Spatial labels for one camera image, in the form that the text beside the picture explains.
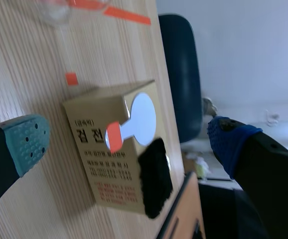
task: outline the orange tag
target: orange tag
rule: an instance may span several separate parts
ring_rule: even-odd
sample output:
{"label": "orange tag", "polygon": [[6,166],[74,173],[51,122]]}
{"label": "orange tag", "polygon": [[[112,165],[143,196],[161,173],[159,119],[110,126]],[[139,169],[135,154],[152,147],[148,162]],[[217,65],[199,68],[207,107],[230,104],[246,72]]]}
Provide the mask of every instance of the orange tag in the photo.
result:
{"label": "orange tag", "polygon": [[69,86],[77,86],[79,84],[78,78],[77,78],[75,72],[65,73],[65,78],[66,78],[66,82],[68,83]]}

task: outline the blue gripper pad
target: blue gripper pad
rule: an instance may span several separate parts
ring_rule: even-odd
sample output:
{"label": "blue gripper pad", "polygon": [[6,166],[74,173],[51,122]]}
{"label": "blue gripper pad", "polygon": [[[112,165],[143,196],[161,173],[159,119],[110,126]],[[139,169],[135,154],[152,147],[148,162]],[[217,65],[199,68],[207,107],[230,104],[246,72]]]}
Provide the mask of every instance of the blue gripper pad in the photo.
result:
{"label": "blue gripper pad", "polygon": [[261,128],[242,124],[230,130],[221,128],[221,120],[228,117],[215,117],[208,123],[207,134],[214,154],[220,159],[225,171],[234,179],[239,155],[246,140],[253,134],[262,132]]}
{"label": "blue gripper pad", "polygon": [[23,177],[46,153],[50,127],[41,115],[27,115],[0,123],[19,177]]}

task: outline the orange tape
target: orange tape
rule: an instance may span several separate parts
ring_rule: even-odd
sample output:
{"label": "orange tape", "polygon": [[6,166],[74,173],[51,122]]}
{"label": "orange tape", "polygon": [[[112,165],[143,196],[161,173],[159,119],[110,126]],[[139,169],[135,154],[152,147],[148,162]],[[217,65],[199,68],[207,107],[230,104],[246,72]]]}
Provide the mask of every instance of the orange tape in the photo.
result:
{"label": "orange tape", "polygon": [[65,73],[66,82],[68,83],[68,86],[77,86],[78,78],[74,72],[67,72]]}
{"label": "orange tape", "polygon": [[105,4],[94,0],[69,0],[69,6],[86,10],[101,10]]}
{"label": "orange tape", "polygon": [[135,21],[138,23],[150,25],[149,17],[139,15],[130,11],[125,11],[125,10],[122,10],[113,6],[108,7],[104,11],[104,15],[113,16],[113,17],[129,20],[129,21]]}

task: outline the teal rubber pad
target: teal rubber pad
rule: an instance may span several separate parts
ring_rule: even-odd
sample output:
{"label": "teal rubber pad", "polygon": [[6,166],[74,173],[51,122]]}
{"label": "teal rubber pad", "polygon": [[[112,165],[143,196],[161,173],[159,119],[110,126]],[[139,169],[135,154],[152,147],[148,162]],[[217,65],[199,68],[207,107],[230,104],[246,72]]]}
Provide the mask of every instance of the teal rubber pad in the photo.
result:
{"label": "teal rubber pad", "polygon": [[41,115],[28,115],[0,124],[19,177],[23,177],[46,153],[50,127]]}

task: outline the white wall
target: white wall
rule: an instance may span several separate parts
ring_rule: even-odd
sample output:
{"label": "white wall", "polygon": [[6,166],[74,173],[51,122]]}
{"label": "white wall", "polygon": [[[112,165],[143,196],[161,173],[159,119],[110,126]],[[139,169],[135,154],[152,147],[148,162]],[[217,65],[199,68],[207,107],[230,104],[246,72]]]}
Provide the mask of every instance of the white wall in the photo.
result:
{"label": "white wall", "polygon": [[225,116],[288,120],[288,0],[156,0],[192,25],[202,91]]}

